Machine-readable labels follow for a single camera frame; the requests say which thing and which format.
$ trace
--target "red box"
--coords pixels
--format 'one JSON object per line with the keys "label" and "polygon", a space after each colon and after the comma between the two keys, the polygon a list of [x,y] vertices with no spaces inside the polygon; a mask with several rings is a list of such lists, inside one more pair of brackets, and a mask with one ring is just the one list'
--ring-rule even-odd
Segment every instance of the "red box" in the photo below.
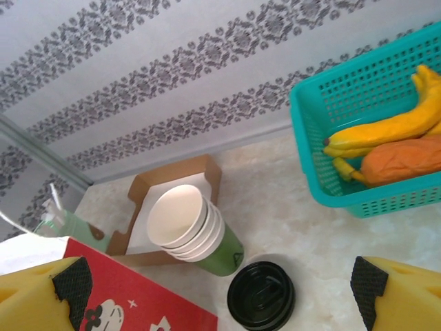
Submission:
{"label": "red box", "polygon": [[85,257],[93,288],[81,331],[215,331],[218,318],[108,255],[69,238],[64,257]]}

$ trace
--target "coffee cup lid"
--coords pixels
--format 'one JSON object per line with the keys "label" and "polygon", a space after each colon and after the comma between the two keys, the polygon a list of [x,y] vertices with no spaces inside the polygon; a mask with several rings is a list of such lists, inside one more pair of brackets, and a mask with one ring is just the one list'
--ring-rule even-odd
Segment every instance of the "coffee cup lid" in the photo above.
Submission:
{"label": "coffee cup lid", "polygon": [[296,301],[294,285],[275,263],[259,261],[243,268],[227,296],[233,318],[247,330],[279,330],[291,317]]}

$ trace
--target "black foam pad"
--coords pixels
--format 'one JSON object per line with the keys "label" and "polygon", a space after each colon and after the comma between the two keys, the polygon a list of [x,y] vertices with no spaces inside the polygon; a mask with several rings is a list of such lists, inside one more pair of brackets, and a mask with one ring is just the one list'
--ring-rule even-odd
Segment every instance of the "black foam pad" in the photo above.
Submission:
{"label": "black foam pad", "polygon": [[84,311],[92,293],[92,273],[85,257],[80,257],[64,271],[52,278],[55,292],[69,303],[69,320],[75,331],[80,330]]}
{"label": "black foam pad", "polygon": [[384,294],[388,277],[385,271],[357,257],[352,270],[351,288],[368,331],[372,331],[377,318],[375,298]]}

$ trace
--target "stacked paper cups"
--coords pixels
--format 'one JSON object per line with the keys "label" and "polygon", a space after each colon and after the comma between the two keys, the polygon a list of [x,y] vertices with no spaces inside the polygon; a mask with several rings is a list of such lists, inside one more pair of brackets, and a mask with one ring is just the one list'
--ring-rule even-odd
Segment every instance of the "stacked paper cups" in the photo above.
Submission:
{"label": "stacked paper cups", "polygon": [[192,185],[167,191],[147,220],[150,240],[176,259],[192,262],[218,276],[235,272],[243,246],[218,208]]}

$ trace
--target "yellow banana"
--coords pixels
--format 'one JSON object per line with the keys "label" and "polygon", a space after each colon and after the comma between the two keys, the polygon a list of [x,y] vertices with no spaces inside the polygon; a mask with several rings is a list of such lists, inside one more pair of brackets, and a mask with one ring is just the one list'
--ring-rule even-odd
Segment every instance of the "yellow banana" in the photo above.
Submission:
{"label": "yellow banana", "polygon": [[391,141],[422,136],[441,121],[441,77],[421,65],[413,81],[423,94],[413,110],[390,119],[341,130],[325,139],[325,145],[336,150],[372,148]]}
{"label": "yellow banana", "polygon": [[355,170],[352,165],[347,163],[341,157],[336,157],[334,160],[332,160],[332,163],[334,168],[337,170],[337,173],[343,178],[344,181],[351,181],[352,179],[355,179],[356,181],[359,181],[369,187],[365,176],[361,172]]}
{"label": "yellow banana", "polygon": [[441,121],[439,121],[432,129],[427,131],[425,136],[433,136],[435,134],[441,134]]}
{"label": "yellow banana", "polygon": [[344,159],[355,159],[356,157],[363,157],[367,153],[372,151],[372,147],[367,148],[354,148],[353,150],[336,150],[326,146],[323,148],[323,152],[330,157],[342,157]]}

